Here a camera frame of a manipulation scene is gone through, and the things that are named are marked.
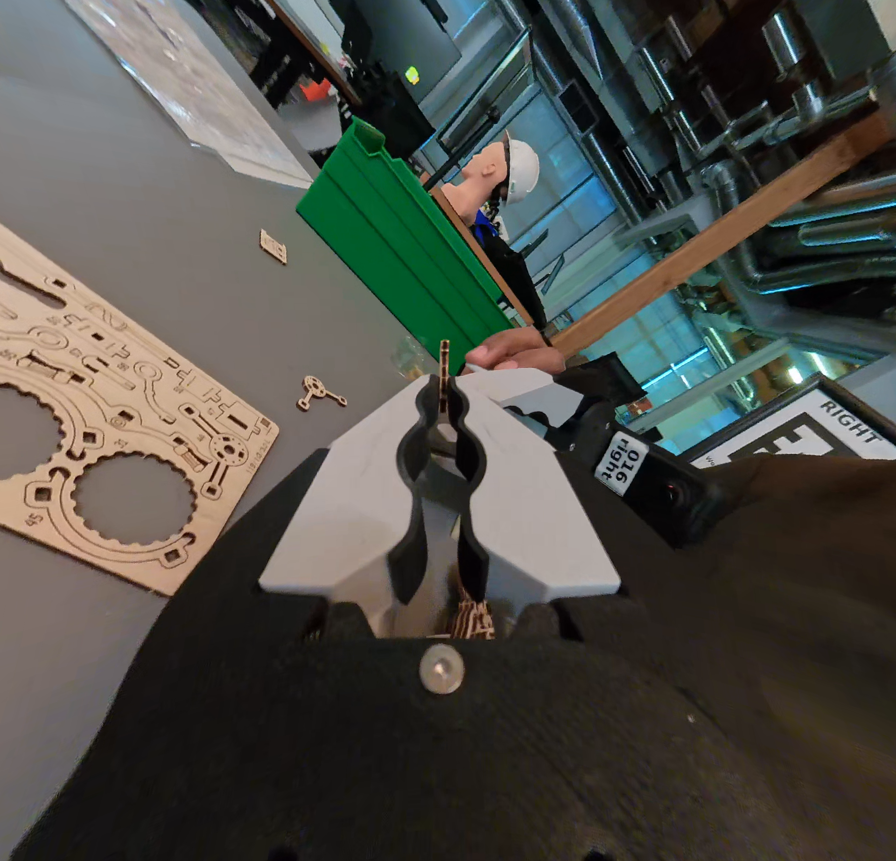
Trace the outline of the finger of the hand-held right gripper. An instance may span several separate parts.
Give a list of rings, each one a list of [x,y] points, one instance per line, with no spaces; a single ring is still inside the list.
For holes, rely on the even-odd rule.
[[[524,426],[550,444],[554,450],[570,450],[573,446],[572,424],[567,423],[561,427],[554,427],[541,414],[537,416],[521,414],[520,420]]]
[[[583,394],[534,368],[474,370],[465,375],[465,388],[524,415],[575,415],[584,400]]]

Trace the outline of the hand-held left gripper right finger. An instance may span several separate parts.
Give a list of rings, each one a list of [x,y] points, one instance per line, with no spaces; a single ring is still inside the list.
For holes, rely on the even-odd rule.
[[[513,413],[450,380],[456,465],[469,483],[458,572],[476,601],[518,616],[558,598],[616,594],[621,579],[554,448]]]

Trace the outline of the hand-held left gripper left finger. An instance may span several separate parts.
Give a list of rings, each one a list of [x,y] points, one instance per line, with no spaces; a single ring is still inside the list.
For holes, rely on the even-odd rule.
[[[260,577],[273,594],[360,607],[391,635],[427,571],[418,481],[430,462],[440,381],[422,376],[335,440]]]

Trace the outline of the wooden model assembly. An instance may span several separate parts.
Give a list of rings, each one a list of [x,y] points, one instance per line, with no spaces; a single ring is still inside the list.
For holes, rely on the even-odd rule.
[[[487,601],[476,601],[464,594],[449,617],[444,637],[452,640],[494,641],[497,631]]]

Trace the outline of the key-shaped wooden piece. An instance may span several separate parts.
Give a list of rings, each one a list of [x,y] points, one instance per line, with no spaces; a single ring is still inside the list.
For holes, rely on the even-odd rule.
[[[302,395],[296,401],[296,407],[302,411],[308,411],[312,400],[329,399],[345,408],[348,405],[347,399],[328,390],[323,382],[314,375],[306,375],[302,379]]]

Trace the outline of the wooden puzzle sheet round holes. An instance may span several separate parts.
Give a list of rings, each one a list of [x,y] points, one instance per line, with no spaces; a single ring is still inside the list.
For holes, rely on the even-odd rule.
[[[172,597],[210,551],[279,436],[267,416],[1,227],[2,387],[48,410],[59,442],[2,480],[2,529]],[[76,490],[124,457],[186,483],[185,524],[154,542],[92,528]]]

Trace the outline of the grey desk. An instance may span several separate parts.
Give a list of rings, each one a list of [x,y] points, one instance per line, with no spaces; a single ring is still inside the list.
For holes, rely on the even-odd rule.
[[[63,0],[1,8],[2,224],[279,426],[229,531],[405,385],[390,357],[409,332],[297,215],[299,190],[190,146]],[[299,410],[306,375],[347,406]],[[2,859],[76,769],[165,605],[2,531]]]

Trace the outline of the person's right hand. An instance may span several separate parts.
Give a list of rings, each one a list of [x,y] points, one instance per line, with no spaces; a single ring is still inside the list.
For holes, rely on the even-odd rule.
[[[563,354],[532,326],[511,328],[489,336],[465,357],[462,375],[481,370],[532,368],[549,375],[566,370]]]

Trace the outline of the black office chair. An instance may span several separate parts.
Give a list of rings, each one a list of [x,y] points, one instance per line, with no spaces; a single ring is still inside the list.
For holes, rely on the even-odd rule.
[[[619,408],[628,408],[647,396],[616,352],[570,366],[554,376],[554,383],[581,395],[576,412],[565,424],[569,428],[592,419],[615,424]]]

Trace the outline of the clear plastic bag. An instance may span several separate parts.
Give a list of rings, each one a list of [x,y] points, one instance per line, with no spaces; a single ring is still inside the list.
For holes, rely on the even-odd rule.
[[[431,375],[432,359],[426,349],[409,334],[399,340],[390,360],[398,374],[409,382],[424,375]]]

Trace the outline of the framed white sign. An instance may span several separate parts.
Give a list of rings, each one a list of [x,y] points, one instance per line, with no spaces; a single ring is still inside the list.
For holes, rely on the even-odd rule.
[[[839,382],[814,375],[682,453],[696,468],[755,455],[895,459],[892,420]]]

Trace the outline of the green storage bin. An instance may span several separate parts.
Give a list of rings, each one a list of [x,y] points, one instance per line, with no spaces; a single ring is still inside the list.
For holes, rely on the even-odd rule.
[[[297,213],[435,358],[448,339],[454,367],[463,368],[489,336],[534,327],[474,237],[468,243],[388,153],[385,136],[359,118]]]

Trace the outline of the mannequin bust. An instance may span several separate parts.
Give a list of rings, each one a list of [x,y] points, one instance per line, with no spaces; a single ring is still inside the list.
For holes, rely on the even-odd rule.
[[[518,312],[532,318],[535,329],[546,328],[540,296],[525,257],[513,250],[498,226],[500,206],[506,205],[507,162],[504,138],[485,146],[462,168],[462,182],[445,184],[443,194],[469,229],[487,260],[520,302]]]

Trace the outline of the white hard hat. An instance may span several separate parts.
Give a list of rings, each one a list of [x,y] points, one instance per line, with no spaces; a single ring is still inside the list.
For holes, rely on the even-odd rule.
[[[529,144],[514,139],[508,130],[504,132],[504,144],[507,162],[505,202],[515,205],[530,195],[539,182],[540,160]]]

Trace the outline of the wooden beam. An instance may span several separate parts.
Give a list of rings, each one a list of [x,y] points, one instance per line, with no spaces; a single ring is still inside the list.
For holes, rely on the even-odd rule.
[[[717,219],[680,249],[655,264],[581,319],[552,338],[565,359],[587,349],[689,276],[740,242],[775,216],[807,199],[868,155],[894,140],[894,72],[879,72],[873,95],[878,108],[812,151],[804,160],[760,188],[745,202]]]

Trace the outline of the black monitor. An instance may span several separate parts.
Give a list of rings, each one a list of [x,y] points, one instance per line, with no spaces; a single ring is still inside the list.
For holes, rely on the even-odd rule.
[[[437,0],[329,0],[345,32],[360,37],[362,18],[370,34],[361,58],[396,72],[412,99],[421,104],[460,61],[447,31],[448,16]]]

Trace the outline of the plastic-covered instruction sheet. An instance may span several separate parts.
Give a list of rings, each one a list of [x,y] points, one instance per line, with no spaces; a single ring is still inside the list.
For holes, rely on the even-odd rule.
[[[175,0],[63,0],[193,146],[232,170],[308,189],[313,178],[251,104]]]

